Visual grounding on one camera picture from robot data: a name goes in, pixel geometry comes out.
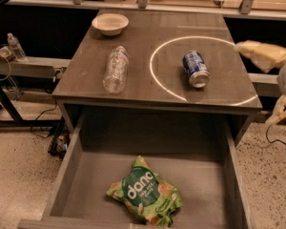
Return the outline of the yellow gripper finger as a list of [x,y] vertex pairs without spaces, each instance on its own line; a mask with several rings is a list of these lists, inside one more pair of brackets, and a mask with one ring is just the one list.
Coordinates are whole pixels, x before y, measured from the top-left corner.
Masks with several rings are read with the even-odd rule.
[[247,40],[235,44],[235,50],[250,59],[264,73],[271,69],[280,69],[286,63],[286,48]]
[[266,120],[266,124],[277,124],[286,118],[286,95],[283,94],[275,104],[272,115]]

